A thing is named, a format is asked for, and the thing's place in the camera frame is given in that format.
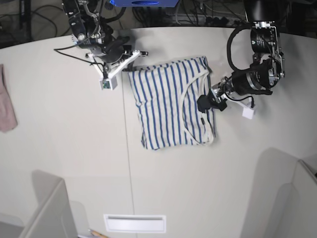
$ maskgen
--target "striped shirt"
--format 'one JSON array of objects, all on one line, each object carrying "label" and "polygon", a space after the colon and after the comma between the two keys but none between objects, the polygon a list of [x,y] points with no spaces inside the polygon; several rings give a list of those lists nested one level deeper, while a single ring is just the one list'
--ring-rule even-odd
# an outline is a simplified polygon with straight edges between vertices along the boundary
[{"label": "striped shirt", "polygon": [[149,66],[128,74],[146,149],[213,142],[213,110],[204,114],[197,107],[199,96],[211,86],[206,57]]}]

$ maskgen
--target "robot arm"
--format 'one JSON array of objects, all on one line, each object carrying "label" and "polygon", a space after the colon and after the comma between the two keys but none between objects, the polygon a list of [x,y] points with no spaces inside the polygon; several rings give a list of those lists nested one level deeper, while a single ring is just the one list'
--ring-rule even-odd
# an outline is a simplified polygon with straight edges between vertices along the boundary
[{"label": "robot arm", "polygon": [[[95,65],[101,76],[101,88],[114,89],[117,85],[116,75],[138,56],[146,56],[148,53],[133,51],[131,45],[126,45],[129,37],[113,37],[113,29],[107,25],[109,19],[101,17],[104,0],[101,0],[99,12],[97,5],[100,0],[62,1],[75,45],[91,51],[87,58]],[[97,64],[95,58],[101,59],[104,63]]]},{"label": "robot arm", "polygon": [[[255,102],[251,95],[271,95],[273,88],[285,76],[284,55],[281,51],[278,26],[275,23],[281,19],[279,9],[281,1],[275,0],[244,0],[248,22],[237,27],[227,42],[227,58],[233,73],[225,77],[220,83],[213,85],[208,95],[202,95],[198,103],[201,112],[210,108],[223,111],[227,101],[238,103],[248,111],[247,118],[252,118]],[[251,30],[251,45],[253,63],[248,69],[238,69],[232,62],[231,44],[234,37],[242,30]],[[236,93],[244,98],[233,98]],[[248,104],[242,101],[251,99]]]}]

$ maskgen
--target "white plastic mount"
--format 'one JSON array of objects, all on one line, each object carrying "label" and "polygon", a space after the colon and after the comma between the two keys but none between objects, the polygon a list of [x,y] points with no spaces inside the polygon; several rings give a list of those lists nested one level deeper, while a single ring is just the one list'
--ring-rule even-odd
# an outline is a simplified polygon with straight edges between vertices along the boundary
[{"label": "white plastic mount", "polygon": [[244,118],[247,118],[247,119],[250,119],[250,120],[253,119],[253,117],[254,117],[254,115],[256,113],[257,106],[254,106],[253,108],[251,108],[251,104],[252,104],[252,99],[251,98],[249,98],[249,102],[247,104],[244,104],[242,102],[233,101],[233,100],[229,99],[226,96],[226,94],[223,94],[221,97],[227,99],[228,101],[231,101],[233,103],[236,103],[236,104],[242,106],[242,108],[243,108],[242,116]]},{"label": "white plastic mount", "polygon": [[[101,90],[107,89],[107,88],[110,88],[111,90],[115,89],[116,86],[118,85],[118,82],[116,79],[117,74],[122,72],[122,70],[126,68],[129,63],[133,62],[139,55],[141,55],[141,52],[139,50],[135,50],[132,52],[132,56],[125,59],[124,61],[119,61],[117,63],[111,64],[107,72],[107,78],[104,78],[104,74],[101,71],[101,69],[98,67],[98,65],[94,64],[95,69],[100,75],[99,83],[100,83]],[[88,53],[88,57],[92,63],[95,63],[95,57],[93,53]]]}]

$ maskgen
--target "white table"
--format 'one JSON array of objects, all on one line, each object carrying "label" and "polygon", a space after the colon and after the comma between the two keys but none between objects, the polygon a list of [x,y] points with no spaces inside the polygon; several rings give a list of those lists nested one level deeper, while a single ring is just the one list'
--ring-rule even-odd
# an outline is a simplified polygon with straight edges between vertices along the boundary
[{"label": "white table", "polygon": [[[149,51],[136,65],[205,55],[216,83],[231,74],[226,60],[231,31],[178,27],[121,34],[133,35],[135,48]],[[1,201],[17,199],[22,209],[26,198],[16,198],[14,187],[23,181],[32,187],[30,173],[40,169],[65,178],[70,200],[82,204],[77,209],[84,207],[89,225],[100,232],[102,214],[135,213],[167,215],[167,234],[138,238],[264,235],[277,191],[291,182],[296,160],[317,154],[316,39],[282,35],[286,78],[272,96],[256,98],[254,120],[229,104],[216,113],[218,137],[211,147],[155,152],[140,143],[128,80],[119,80],[113,92],[100,91],[92,67],[52,51],[69,44],[63,37],[0,51],[19,121],[14,131],[0,134],[0,186],[14,180]],[[238,67],[252,62],[247,31],[236,37],[232,52]],[[1,204],[0,213],[16,211],[26,218],[35,206],[33,197],[27,199],[28,210],[18,213]]]}]

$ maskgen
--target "pink cloth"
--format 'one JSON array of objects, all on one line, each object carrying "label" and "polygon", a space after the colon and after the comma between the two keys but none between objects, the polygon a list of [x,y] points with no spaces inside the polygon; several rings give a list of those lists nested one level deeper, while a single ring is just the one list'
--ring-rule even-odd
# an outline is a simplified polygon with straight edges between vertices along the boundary
[{"label": "pink cloth", "polygon": [[0,64],[0,131],[2,132],[17,126],[11,99],[5,87],[3,64]]}]

